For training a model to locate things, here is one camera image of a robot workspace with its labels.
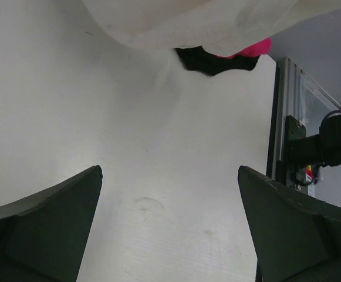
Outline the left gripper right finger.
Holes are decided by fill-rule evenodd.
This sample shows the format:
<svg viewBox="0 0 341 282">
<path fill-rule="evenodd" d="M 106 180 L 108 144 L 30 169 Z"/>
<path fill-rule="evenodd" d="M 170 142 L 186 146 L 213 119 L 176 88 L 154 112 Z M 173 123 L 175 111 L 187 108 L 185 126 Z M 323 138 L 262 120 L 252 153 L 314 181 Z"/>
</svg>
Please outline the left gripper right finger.
<svg viewBox="0 0 341 282">
<path fill-rule="evenodd" d="M 246 166 L 238 184 L 263 281 L 341 281 L 341 207 Z"/>
</svg>

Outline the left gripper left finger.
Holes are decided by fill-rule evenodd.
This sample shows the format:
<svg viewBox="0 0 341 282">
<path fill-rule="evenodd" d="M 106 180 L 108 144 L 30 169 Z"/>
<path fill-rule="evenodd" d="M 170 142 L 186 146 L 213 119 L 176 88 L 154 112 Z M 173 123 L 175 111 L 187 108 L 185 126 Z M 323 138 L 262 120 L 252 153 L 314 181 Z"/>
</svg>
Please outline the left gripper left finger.
<svg viewBox="0 0 341 282">
<path fill-rule="evenodd" d="M 76 281 L 102 188 L 100 166 L 0 207 L 0 281 Z"/>
</svg>

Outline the cream white t shirt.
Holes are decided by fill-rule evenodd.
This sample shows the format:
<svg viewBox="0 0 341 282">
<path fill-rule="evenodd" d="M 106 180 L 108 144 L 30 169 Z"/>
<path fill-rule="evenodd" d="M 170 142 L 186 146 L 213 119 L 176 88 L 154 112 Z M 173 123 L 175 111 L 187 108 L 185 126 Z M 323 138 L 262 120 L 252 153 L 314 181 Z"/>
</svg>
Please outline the cream white t shirt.
<svg viewBox="0 0 341 282">
<path fill-rule="evenodd" d="M 227 57 L 341 8 L 341 1 L 112 1 L 84 5 L 116 41 L 140 49 L 202 48 Z"/>
</svg>

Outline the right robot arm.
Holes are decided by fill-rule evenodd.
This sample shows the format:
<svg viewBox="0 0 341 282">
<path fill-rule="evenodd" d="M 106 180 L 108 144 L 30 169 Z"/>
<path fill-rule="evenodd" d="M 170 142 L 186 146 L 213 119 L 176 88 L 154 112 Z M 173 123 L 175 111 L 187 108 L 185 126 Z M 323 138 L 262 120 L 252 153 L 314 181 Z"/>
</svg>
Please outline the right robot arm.
<svg viewBox="0 0 341 282">
<path fill-rule="evenodd" d="M 318 134 L 291 141 L 288 160 L 302 167 L 341 165 L 341 110 L 334 110 L 323 118 Z"/>
</svg>

